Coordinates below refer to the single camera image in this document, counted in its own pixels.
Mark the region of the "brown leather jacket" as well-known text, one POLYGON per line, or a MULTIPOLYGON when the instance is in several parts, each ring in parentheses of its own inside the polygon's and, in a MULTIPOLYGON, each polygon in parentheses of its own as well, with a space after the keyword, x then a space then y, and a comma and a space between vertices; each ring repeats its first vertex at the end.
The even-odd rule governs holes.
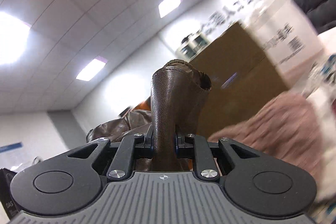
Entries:
POLYGON ((187 171, 186 159, 174 151, 175 135, 195 134, 202 108, 211 91, 211 80, 183 60, 171 60, 157 70, 151 81, 150 110, 131 110, 91 129, 87 141, 108 138, 122 141, 127 135, 146 133, 153 127, 152 159, 138 159, 139 171, 187 171))

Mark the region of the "orange cardboard panel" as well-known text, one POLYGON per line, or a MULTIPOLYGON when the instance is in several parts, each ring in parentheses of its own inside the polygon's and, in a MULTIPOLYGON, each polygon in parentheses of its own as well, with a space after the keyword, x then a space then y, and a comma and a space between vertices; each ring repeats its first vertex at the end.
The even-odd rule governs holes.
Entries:
POLYGON ((136 107, 133 108, 133 110, 151 110, 151 97, 148 97, 145 101, 138 104, 136 107))

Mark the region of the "brown cardboard box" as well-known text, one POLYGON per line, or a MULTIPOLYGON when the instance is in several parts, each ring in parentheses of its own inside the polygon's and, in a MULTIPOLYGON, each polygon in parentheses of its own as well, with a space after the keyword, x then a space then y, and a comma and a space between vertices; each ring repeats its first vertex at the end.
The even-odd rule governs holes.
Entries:
POLYGON ((205 138, 250 119, 272 98, 288 90, 265 52, 238 23, 190 64, 207 74, 212 83, 197 130, 205 138))

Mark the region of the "pink fluffy garment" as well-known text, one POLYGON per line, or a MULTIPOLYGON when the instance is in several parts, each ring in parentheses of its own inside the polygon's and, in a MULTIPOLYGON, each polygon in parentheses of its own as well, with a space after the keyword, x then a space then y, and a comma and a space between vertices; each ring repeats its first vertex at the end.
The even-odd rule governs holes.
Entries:
POLYGON ((327 127, 317 105, 303 95, 284 92, 249 120, 225 127, 208 140, 229 138, 292 165, 313 176, 317 201, 335 195, 335 173, 327 127))

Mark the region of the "white printed box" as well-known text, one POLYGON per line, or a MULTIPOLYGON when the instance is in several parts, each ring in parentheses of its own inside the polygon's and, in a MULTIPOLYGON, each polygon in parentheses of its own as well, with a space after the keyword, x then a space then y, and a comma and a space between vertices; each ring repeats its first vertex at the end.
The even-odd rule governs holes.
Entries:
POLYGON ((245 29, 287 81, 299 78, 324 50, 310 20, 292 0, 265 0, 245 29))

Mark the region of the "dark grey sofa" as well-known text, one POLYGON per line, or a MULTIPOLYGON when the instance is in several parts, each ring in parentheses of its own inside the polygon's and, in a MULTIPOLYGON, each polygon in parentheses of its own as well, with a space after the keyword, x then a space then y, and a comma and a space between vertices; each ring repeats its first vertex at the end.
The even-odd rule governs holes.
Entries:
POLYGON ((335 0, 293 0, 318 34, 335 27, 335 0))

